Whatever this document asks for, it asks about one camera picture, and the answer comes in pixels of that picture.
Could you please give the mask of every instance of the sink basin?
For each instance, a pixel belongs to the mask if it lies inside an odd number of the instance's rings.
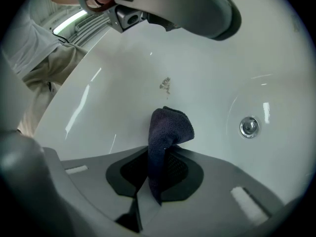
[[[314,173],[315,50],[285,0],[233,0],[239,32],[223,42],[142,22],[109,30],[66,80],[35,139],[61,160],[148,143],[152,112],[183,111],[196,137],[180,145],[227,160],[284,203]],[[253,117],[254,138],[240,122]]]

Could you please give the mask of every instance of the gray robotic arm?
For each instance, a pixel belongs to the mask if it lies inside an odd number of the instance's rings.
[[[109,25],[120,33],[147,20],[166,31],[184,28],[213,40],[225,40],[241,25],[241,15],[232,0],[110,0],[98,8],[79,0],[88,13],[107,13]]]

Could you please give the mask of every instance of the microfiber cloth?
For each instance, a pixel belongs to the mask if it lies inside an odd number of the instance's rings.
[[[194,130],[183,112],[167,106],[153,112],[148,137],[148,178],[150,190],[159,204],[165,149],[192,139]]]

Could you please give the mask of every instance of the chrome drain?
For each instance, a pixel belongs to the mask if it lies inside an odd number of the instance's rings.
[[[256,137],[259,132],[258,121],[252,117],[245,117],[240,122],[240,131],[241,134],[248,139]]]

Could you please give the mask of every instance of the person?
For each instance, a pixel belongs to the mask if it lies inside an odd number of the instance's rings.
[[[78,4],[77,0],[53,1]],[[17,12],[0,49],[11,69],[33,92],[32,102],[18,127],[22,134],[33,137],[54,96],[47,82],[62,85],[87,51],[71,43],[62,44],[58,37],[37,25],[30,16],[30,2],[27,0]]]

